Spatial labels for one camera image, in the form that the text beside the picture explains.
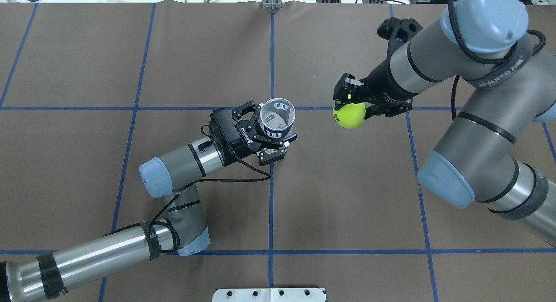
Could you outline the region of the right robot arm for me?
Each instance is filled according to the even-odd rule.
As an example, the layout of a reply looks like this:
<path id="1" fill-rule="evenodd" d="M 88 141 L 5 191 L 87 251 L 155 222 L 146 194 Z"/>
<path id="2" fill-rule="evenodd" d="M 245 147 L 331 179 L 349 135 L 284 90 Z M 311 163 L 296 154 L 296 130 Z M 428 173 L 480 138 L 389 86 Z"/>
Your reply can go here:
<path id="1" fill-rule="evenodd" d="M 357 80 L 344 74 L 334 89 L 335 120 L 349 104 L 365 119 L 411 110 L 417 94 L 456 76 L 475 91 L 419 169 L 419 184 L 457 208 L 486 205 L 555 245 L 555 183 L 510 155 L 531 122 L 555 118 L 555 55 L 529 30 L 519 0 L 447 0 L 422 28 L 390 18 L 377 34 L 387 58 Z"/>

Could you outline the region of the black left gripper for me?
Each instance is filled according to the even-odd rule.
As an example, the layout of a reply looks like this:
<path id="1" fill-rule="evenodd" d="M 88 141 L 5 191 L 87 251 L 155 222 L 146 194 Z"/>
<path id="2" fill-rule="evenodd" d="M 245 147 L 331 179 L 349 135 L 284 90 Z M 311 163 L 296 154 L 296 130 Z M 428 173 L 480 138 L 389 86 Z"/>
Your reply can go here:
<path id="1" fill-rule="evenodd" d="M 266 166 L 282 160 L 288 151 L 289 144 L 297 140 L 298 136 L 297 134 L 292 134 L 281 140 L 264 137 L 264 132 L 259 122 L 255 122 L 252 130 L 248 131 L 249 122 L 241 120 L 242 117 L 245 114 L 253 113 L 251 121 L 256 121 L 260 111 L 260 104 L 254 100 L 234 108 L 232 118 L 237 122 L 235 128 L 238 130 L 242 141 L 231 147 L 241 159 L 250 155 L 257 155 L 259 166 Z"/>

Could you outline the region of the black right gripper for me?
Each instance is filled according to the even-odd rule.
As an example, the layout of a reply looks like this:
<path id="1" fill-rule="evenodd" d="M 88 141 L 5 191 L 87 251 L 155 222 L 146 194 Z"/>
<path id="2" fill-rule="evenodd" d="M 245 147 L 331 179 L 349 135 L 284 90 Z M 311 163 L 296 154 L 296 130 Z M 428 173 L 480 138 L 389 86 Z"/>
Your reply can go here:
<path id="1" fill-rule="evenodd" d="M 366 102 L 366 96 L 371 98 L 373 104 L 366 108 L 365 120 L 380 115 L 391 118 L 412 110 L 413 93 L 403 89 L 394 79 L 389 59 L 375 67 L 363 80 L 350 73 L 342 74 L 332 98 L 335 105 L 346 105 Z"/>

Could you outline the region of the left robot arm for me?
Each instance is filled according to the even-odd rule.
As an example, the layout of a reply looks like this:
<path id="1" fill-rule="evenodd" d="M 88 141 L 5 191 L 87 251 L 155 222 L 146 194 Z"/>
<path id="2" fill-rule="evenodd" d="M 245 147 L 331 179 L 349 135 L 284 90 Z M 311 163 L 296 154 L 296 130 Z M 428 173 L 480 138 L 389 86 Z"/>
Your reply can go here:
<path id="1" fill-rule="evenodd" d="M 289 100 L 273 98 L 263 104 L 249 101 L 231 114 L 212 111 L 203 138 L 154 157 L 139 168 L 152 198 L 164 198 L 165 207 L 149 221 L 113 231 L 97 240 L 67 250 L 38 255 L 27 262 L 1 263 L 3 302 L 40 302 L 142 262 L 176 252 L 189 256 L 210 245 L 198 183 L 233 163 L 270 175 L 245 162 L 256 155 L 259 166 L 280 161 L 296 140 L 290 130 L 296 110 Z"/>

